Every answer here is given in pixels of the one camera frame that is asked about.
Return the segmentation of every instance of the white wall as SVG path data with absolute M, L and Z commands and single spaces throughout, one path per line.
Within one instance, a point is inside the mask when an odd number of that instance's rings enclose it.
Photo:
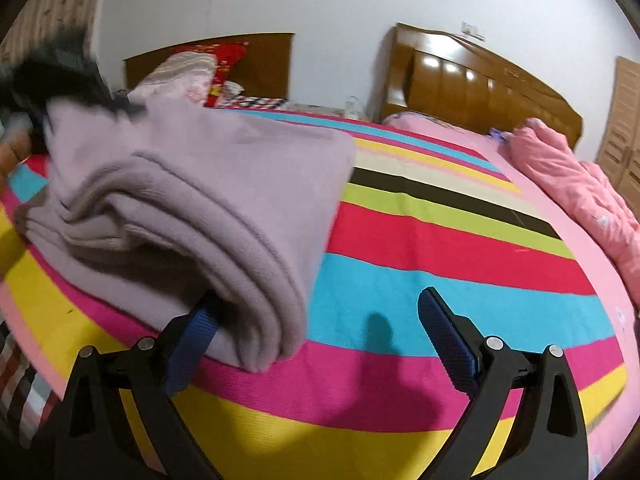
M 380 45 L 403 22 L 457 32 L 542 79 L 584 118 L 577 153 L 595 156 L 609 112 L 616 56 L 640 61 L 640 41 L 614 0 L 104 0 L 96 51 L 121 88 L 121 60 L 168 44 L 246 32 L 295 32 L 290 97 L 367 102 L 386 64 Z

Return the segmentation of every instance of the curtain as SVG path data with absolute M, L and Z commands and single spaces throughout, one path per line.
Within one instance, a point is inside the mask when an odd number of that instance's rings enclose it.
M 61 25 L 85 26 L 91 31 L 94 25 L 97 0 L 28 0 L 4 40 L 0 43 L 0 61 L 18 61 L 33 43 L 46 38 Z

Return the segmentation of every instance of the patterned blanket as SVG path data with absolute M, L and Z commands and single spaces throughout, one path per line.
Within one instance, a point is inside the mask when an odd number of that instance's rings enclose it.
M 225 478 L 418 478 L 467 404 L 417 319 L 418 294 L 430 285 L 512 348 L 564 348 L 587 424 L 620 393 L 622 354 L 591 283 L 478 152 L 356 121 L 233 113 L 341 128 L 358 155 L 309 306 L 308 342 L 259 375 L 204 359 L 174 398 Z M 79 348 L 114 351 L 152 332 L 65 283 L 15 235 L 12 210 L 42 184 L 22 168 L 2 197 L 0 308 L 61 396 Z M 512 392 L 478 471 L 497 460 L 519 399 Z M 151 457 L 142 428 L 134 433 Z

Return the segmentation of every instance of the floral pillow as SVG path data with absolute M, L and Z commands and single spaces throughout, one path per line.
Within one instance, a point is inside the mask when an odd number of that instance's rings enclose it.
M 244 54 L 246 54 L 247 43 L 220 43 L 211 45 L 181 45 L 174 49 L 174 52 L 200 52 L 213 54 L 218 60 L 218 67 L 210 81 L 209 96 L 205 106 L 213 108 L 216 105 L 223 91 L 223 85 L 232 69 Z
M 218 58 L 207 52 L 173 54 L 146 76 L 131 92 L 129 99 L 145 101 L 162 95 L 191 100 L 204 105 L 209 97 L 211 81 L 218 68 Z

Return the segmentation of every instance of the metal screw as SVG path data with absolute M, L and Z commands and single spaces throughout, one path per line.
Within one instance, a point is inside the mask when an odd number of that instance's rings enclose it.
M 504 346 L 504 343 L 502 342 L 502 339 L 492 335 L 491 337 L 488 337 L 486 339 L 486 345 L 491 350 L 502 350 L 502 347 Z
M 138 348 L 141 350 L 151 350 L 155 343 L 156 341 L 152 337 L 143 337 L 138 341 Z
M 92 353 L 94 353 L 94 347 L 92 347 L 91 345 L 87 345 L 87 346 L 83 346 L 80 351 L 78 352 L 78 355 L 82 358 L 85 357 L 89 357 Z
M 562 351 L 562 349 L 558 345 L 551 345 L 549 347 L 549 353 L 553 357 L 562 357 L 564 355 L 564 352 Z

